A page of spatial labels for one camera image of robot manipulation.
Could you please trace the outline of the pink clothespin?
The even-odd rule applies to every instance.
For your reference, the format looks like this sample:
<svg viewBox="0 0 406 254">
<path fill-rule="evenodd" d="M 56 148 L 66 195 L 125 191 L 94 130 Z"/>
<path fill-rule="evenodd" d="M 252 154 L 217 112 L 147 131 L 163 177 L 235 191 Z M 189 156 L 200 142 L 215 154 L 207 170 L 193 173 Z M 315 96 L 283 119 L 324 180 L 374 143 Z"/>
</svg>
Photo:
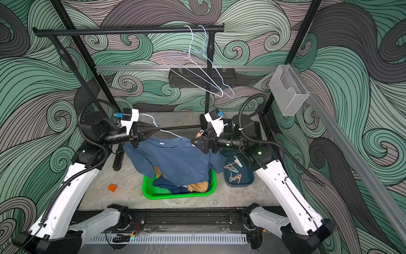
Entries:
<svg viewBox="0 0 406 254">
<path fill-rule="evenodd" d="M 196 134 L 195 138 L 200 138 L 203 134 L 204 134 L 204 130 L 200 130 L 200 131 Z"/>
<path fill-rule="evenodd" d="M 224 166 L 225 169 L 230 169 L 230 170 L 235 170 L 236 168 L 233 166 L 233 164 L 228 164 Z"/>
</svg>

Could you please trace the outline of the slate blue t-shirt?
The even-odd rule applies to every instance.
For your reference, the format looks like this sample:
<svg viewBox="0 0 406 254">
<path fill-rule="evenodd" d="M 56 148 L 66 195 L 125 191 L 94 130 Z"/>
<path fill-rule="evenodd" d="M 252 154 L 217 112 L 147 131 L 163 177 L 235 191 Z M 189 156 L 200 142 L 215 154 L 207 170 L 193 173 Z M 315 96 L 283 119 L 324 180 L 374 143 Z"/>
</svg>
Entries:
<svg viewBox="0 0 406 254">
<path fill-rule="evenodd" d="M 127 142 L 123 149 L 139 173 L 153 178 L 157 167 L 169 182 L 178 186 L 208 181 L 209 171 L 219 174 L 226 163 L 223 155 L 211 151 L 205 154 L 187 138 L 148 138 L 137 148 Z"/>
</svg>

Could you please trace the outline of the white clothespin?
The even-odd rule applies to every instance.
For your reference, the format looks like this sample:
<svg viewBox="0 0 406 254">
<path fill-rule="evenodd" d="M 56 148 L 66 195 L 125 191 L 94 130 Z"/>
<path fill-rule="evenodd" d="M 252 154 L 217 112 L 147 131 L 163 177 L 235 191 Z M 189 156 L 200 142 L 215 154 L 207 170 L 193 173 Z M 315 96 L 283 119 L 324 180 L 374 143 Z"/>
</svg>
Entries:
<svg viewBox="0 0 406 254">
<path fill-rule="evenodd" d="M 242 163 L 240 162 L 237 156 L 234 156 L 234 164 L 238 165 L 240 168 L 243 167 Z"/>
</svg>

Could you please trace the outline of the tan cartoon print t-shirt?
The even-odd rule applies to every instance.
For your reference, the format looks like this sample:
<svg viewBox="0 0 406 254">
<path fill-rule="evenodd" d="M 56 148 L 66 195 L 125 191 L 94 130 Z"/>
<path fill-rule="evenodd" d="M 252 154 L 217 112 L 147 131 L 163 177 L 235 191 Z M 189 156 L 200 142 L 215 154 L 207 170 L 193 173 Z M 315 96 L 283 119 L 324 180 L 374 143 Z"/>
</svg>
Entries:
<svg viewBox="0 0 406 254">
<path fill-rule="evenodd" d="M 159 178 L 160 176 L 165 177 L 165 175 L 160 171 L 159 167 L 153 167 L 153 169 L 154 169 L 156 178 Z M 204 193 L 208 190 L 209 181 L 205 181 L 205 182 L 197 183 L 197 184 L 186 185 L 184 187 L 188 188 L 190 193 L 192 193 L 192 192 Z"/>
</svg>

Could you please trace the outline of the navy Mickey print t-shirt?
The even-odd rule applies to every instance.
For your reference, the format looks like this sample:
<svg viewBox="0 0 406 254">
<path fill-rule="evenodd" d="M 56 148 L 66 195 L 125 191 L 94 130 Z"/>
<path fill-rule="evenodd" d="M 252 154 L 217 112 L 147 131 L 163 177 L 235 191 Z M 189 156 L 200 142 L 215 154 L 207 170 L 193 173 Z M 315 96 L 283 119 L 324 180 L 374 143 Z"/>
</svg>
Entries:
<svg viewBox="0 0 406 254">
<path fill-rule="evenodd" d="M 190 191 L 184 186 L 178 186 L 168 181 L 164 176 L 160 176 L 153 182 L 154 187 L 168 190 L 171 194 L 188 194 Z"/>
</svg>

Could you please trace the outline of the white wire hanger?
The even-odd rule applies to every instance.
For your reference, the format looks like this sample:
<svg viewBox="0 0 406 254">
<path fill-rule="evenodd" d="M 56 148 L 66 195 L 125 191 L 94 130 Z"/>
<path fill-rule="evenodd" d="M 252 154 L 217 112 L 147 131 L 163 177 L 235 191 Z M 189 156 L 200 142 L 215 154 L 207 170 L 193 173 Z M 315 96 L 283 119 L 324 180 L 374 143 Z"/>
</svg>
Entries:
<svg viewBox="0 0 406 254">
<path fill-rule="evenodd" d="M 181 53 L 176 53 L 176 52 L 173 52 L 173 53 L 174 53 L 174 55 L 177 56 L 177 57 L 185 58 L 185 59 L 189 60 L 189 62 L 194 63 L 194 65 L 195 65 L 196 67 L 198 67 L 198 68 L 203 72 L 203 74 L 205 74 L 205 75 L 211 80 L 211 82 L 205 80 L 203 77 L 201 77 L 201 76 L 199 76 L 198 74 L 196 74 L 195 72 L 189 70 L 189 69 L 187 68 L 187 66 L 181 65 L 179 62 L 175 61 L 175 60 L 172 58 L 172 56 L 170 55 L 170 53 L 168 53 L 168 58 L 169 58 L 170 60 L 172 60 L 173 62 L 175 62 L 175 63 L 178 65 L 177 68 L 178 68 L 179 70 L 180 70 L 181 68 L 185 68 L 186 70 L 190 71 L 191 73 L 193 73 L 193 74 L 196 75 L 197 77 L 201 78 L 201 79 L 202 79 L 203 81 L 205 81 L 207 84 L 209 84 L 209 85 L 215 87 L 217 90 L 219 90 L 219 91 L 221 92 L 221 95 L 215 94 L 215 93 L 211 92 L 210 90 L 207 90 L 207 89 L 203 88 L 202 86 L 198 86 L 197 84 L 193 83 L 192 81 L 190 81 L 189 79 L 185 78 L 184 76 L 182 76 L 182 75 L 176 73 L 174 70 L 172 70 L 172 69 L 164 62 L 163 59 L 161 59 L 161 62 L 164 64 L 164 66 L 166 66 L 166 67 L 169 69 L 169 72 L 173 72 L 174 74 L 178 75 L 178 76 L 181 77 L 182 79 L 184 79 L 184 80 L 186 80 L 187 82 L 191 83 L 193 86 L 195 86 L 195 87 L 197 87 L 197 88 L 200 88 L 201 90 L 204 90 L 205 92 L 208 92 L 208 93 L 213 94 L 213 95 L 215 95 L 215 96 L 223 97 L 223 96 L 224 96 L 223 90 L 214 82 L 214 80 L 210 77 L 210 75 L 209 75 L 206 71 L 204 71 L 204 70 L 202 69 L 202 67 L 201 67 L 200 65 L 198 65 L 193 59 L 191 59 L 191 51 L 192 51 L 191 46 L 192 46 L 192 43 L 193 43 L 193 41 L 194 41 L 193 31 L 192 31 L 192 28 L 191 28 L 190 26 L 185 25 L 185 27 L 187 27 L 187 28 L 190 30 L 190 32 L 191 32 L 191 42 L 190 42 L 190 45 L 189 45 L 189 50 L 187 51 L 187 53 L 188 53 L 188 54 L 187 54 L 187 57 L 184 56 L 184 55 L 182 55 L 182 54 L 185 54 L 185 53 L 186 53 L 185 51 L 184 51 L 184 52 L 181 52 Z"/>
</svg>

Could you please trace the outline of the light blue wire hanger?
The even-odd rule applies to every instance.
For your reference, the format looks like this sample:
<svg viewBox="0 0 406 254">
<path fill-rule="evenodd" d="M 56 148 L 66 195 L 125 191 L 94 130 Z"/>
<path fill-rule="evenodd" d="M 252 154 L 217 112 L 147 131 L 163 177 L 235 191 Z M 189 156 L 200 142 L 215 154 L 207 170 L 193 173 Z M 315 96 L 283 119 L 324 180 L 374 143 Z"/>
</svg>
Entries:
<svg viewBox="0 0 406 254">
<path fill-rule="evenodd" d="M 231 86 L 225 83 L 223 76 L 222 76 L 222 75 L 220 74 L 220 72 L 217 70 L 217 67 L 216 67 L 216 66 L 214 65 L 214 63 L 213 63 L 213 60 L 211 60 L 211 59 L 207 56 L 207 54 L 204 53 L 205 44 L 206 44 L 207 37 L 208 37 L 208 35 L 207 35 L 207 30 L 206 30 L 206 28 L 205 28 L 203 25 L 201 25 L 201 24 L 198 25 L 198 27 L 200 27 L 200 28 L 203 29 L 203 33 L 204 33 L 204 35 L 205 35 L 205 39 L 203 40 L 202 48 L 201 48 L 199 51 L 192 50 L 191 53 L 192 53 L 192 52 L 193 52 L 193 53 L 198 53 L 198 54 L 201 55 L 204 59 L 206 59 L 206 60 L 209 61 L 209 63 L 212 65 L 212 67 L 214 67 L 214 70 L 216 71 L 216 73 L 219 74 L 219 77 L 220 77 L 220 79 L 221 79 L 221 81 L 222 81 L 222 85 L 224 85 L 224 86 L 226 86 L 227 88 L 229 88 L 229 90 L 232 92 L 232 95 L 229 95 L 227 92 L 225 92 L 225 91 L 223 90 L 224 96 L 227 96 L 227 97 L 229 97 L 229 98 L 235 98 L 235 93 L 234 93 L 233 89 L 231 88 Z"/>
</svg>

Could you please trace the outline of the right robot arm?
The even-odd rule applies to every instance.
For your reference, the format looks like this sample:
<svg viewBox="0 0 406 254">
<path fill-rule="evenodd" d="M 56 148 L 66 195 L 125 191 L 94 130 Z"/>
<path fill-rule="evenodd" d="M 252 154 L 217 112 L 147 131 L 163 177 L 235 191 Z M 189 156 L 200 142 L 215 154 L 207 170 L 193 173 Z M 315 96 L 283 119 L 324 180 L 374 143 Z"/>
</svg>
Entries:
<svg viewBox="0 0 406 254">
<path fill-rule="evenodd" d="M 250 96 L 241 106 L 236 121 L 232 124 L 238 129 L 239 135 L 233 137 L 224 128 L 224 113 L 219 110 L 207 111 L 206 122 L 211 124 L 213 134 L 201 130 L 202 136 L 192 139 L 191 143 L 203 153 L 218 152 L 222 148 L 234 149 L 244 158 L 251 171 L 255 172 L 271 190 L 281 205 L 284 215 L 268 211 L 256 203 L 246 207 L 241 213 L 244 227 L 250 232 L 248 242 L 255 248 L 262 243 L 262 234 L 271 233 L 279 237 L 292 254 L 313 254 L 335 231 L 335 224 L 324 219 L 306 201 L 291 177 L 286 173 L 278 151 L 283 151 L 311 182 L 324 187 L 325 183 L 306 169 L 286 148 L 275 141 L 258 140 L 254 134 L 254 124 L 243 119 L 247 105 L 257 98 L 266 99 L 264 94 Z"/>
</svg>

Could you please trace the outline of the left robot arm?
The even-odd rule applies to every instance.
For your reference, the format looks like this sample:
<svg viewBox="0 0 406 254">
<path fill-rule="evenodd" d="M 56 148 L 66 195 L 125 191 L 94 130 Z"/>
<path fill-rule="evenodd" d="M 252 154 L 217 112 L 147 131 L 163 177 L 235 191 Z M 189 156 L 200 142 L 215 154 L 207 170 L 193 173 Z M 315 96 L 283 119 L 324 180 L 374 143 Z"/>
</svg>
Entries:
<svg viewBox="0 0 406 254">
<path fill-rule="evenodd" d="M 126 230 L 130 226 L 129 208 L 112 204 L 97 215 L 71 225 L 79 203 L 90 183 L 103 169 L 112 153 L 111 146 L 140 142 L 160 128 L 143 125 L 137 109 L 120 110 L 102 99 L 89 100 L 77 117 L 79 133 L 85 143 L 71 160 L 68 172 L 41 217 L 26 232 L 19 233 L 13 245 L 28 254 L 76 254 L 89 240 L 109 228 Z"/>
</svg>

